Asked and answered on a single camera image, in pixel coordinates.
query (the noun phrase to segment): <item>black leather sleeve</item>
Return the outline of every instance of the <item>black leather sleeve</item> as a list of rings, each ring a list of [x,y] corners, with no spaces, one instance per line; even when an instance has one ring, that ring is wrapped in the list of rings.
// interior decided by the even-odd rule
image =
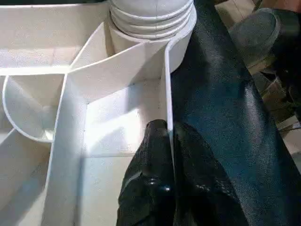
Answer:
[[[212,1],[172,74],[174,120],[194,127],[224,167],[251,226],[301,225],[301,177]]]

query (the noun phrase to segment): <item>white cylindrical pipe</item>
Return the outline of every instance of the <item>white cylindrical pipe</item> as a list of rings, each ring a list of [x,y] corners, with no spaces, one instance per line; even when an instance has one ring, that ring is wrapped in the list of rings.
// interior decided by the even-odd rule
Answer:
[[[193,0],[111,0],[111,17],[118,29],[139,39],[174,36],[188,22]]]

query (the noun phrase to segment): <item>shiny black leather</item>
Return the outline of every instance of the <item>shiny black leather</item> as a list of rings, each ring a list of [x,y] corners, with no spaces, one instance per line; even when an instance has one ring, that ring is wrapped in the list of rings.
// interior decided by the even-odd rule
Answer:
[[[251,226],[301,225],[301,177],[213,4],[172,74],[174,120],[194,127],[228,174]]]
[[[248,226],[222,165],[202,136],[185,123],[174,125],[176,225]]]
[[[175,211],[174,168],[166,122],[155,120],[125,173],[117,226],[171,226]]]

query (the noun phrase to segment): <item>compartment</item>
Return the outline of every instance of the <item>compartment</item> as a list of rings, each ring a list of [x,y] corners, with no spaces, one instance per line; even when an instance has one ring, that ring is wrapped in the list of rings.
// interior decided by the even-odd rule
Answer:
[[[63,74],[7,76],[3,106],[11,124],[24,136],[52,142]]]
[[[141,43],[67,75],[42,225],[115,224],[122,178],[146,124],[170,117],[164,50]]]
[[[13,129],[0,145],[0,225],[40,225],[50,145]]]
[[[96,4],[0,6],[2,68],[69,68],[108,14]]]

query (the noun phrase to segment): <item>white plastic tray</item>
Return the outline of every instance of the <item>white plastic tray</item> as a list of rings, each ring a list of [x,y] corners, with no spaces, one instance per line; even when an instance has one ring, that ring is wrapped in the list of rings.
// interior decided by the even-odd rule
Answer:
[[[106,2],[0,8],[11,39],[0,44],[1,226],[115,225],[146,124],[165,119],[172,136],[170,73],[195,9],[160,41],[128,37],[108,15]]]

